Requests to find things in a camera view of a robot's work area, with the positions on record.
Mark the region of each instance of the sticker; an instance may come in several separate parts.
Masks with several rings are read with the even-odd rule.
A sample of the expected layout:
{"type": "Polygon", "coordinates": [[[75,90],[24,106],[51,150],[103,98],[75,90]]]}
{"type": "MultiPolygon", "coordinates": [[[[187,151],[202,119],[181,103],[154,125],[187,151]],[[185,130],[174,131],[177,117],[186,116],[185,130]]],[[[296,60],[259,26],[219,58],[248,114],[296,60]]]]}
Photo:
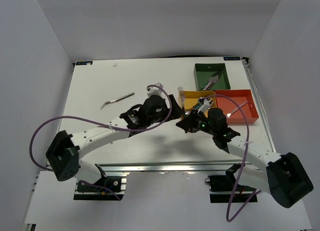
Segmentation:
{"type": "Polygon", "coordinates": [[[134,123],[135,125],[140,123],[140,119],[136,116],[128,115],[129,119],[134,123]]]}
{"type": "Polygon", "coordinates": [[[93,61],[77,61],[75,65],[92,65],[93,61]]]}
{"type": "Polygon", "coordinates": [[[223,57],[224,61],[241,60],[240,57],[223,57]]]}

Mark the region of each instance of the blue label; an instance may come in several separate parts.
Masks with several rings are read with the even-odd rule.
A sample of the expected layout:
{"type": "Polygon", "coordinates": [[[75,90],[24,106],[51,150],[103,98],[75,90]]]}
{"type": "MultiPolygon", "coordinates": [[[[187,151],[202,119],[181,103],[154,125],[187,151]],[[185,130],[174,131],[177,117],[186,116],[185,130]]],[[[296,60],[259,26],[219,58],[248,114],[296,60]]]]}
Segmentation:
{"type": "Polygon", "coordinates": [[[92,65],[93,61],[78,61],[75,65],[92,65]]]}
{"type": "Polygon", "coordinates": [[[241,60],[240,57],[223,57],[225,61],[241,60]]]}

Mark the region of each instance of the small white object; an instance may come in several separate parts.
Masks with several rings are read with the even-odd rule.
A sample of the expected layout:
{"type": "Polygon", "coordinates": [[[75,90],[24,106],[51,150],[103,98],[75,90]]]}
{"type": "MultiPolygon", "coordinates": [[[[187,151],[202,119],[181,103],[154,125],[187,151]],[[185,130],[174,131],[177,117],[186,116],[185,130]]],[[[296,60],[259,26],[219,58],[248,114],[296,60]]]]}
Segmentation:
{"type": "MultiPolygon", "coordinates": [[[[156,83],[155,85],[157,85],[161,88],[164,87],[160,82],[156,83]]],[[[147,93],[148,97],[151,97],[151,95],[158,95],[158,96],[162,97],[162,91],[157,87],[150,87],[147,90],[148,90],[148,93],[147,93]]]]}
{"type": "Polygon", "coordinates": [[[112,133],[114,132],[114,128],[112,126],[112,121],[109,122],[109,129],[111,130],[112,133]]]}
{"type": "Polygon", "coordinates": [[[249,141],[249,142],[248,142],[247,140],[245,140],[243,145],[244,145],[244,147],[246,147],[246,144],[249,145],[249,144],[253,144],[253,143],[254,143],[253,141],[249,141]]]}
{"type": "Polygon", "coordinates": [[[184,89],[183,87],[178,87],[178,92],[179,92],[179,95],[180,95],[180,98],[181,98],[181,108],[182,109],[185,109],[185,93],[184,93],[184,89]]]}
{"type": "Polygon", "coordinates": [[[205,111],[207,111],[213,104],[214,104],[213,101],[212,103],[210,103],[207,99],[204,99],[203,105],[198,109],[198,113],[200,112],[205,113],[205,111]]]}

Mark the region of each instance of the green tray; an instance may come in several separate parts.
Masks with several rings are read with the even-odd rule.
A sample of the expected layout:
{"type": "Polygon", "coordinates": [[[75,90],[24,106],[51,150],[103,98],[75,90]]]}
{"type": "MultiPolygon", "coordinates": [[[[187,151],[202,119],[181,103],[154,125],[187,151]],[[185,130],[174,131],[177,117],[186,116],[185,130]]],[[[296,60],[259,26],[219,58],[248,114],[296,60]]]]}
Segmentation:
{"type": "Polygon", "coordinates": [[[230,90],[230,83],[224,63],[196,63],[194,65],[194,79],[197,91],[201,91],[212,76],[218,75],[217,82],[207,90],[230,90]]]}

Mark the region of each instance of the yellow tray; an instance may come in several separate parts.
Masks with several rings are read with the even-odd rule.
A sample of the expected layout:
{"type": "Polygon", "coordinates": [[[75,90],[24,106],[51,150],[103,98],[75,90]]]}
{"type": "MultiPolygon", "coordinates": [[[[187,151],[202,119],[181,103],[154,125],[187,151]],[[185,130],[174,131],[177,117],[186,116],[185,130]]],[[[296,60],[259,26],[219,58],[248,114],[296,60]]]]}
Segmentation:
{"type": "MultiPolygon", "coordinates": [[[[214,95],[215,91],[213,90],[207,90],[207,91],[183,91],[184,93],[184,109],[189,110],[191,109],[196,103],[198,103],[199,98],[205,98],[210,95],[214,95]]],[[[217,107],[217,100],[216,97],[211,98],[213,100],[213,104],[211,108],[216,108],[217,107]]],[[[179,98],[178,102],[180,107],[182,108],[182,100],[181,100],[181,95],[179,93],[179,98]]],[[[205,111],[204,115],[208,117],[208,111],[205,111]]]]}

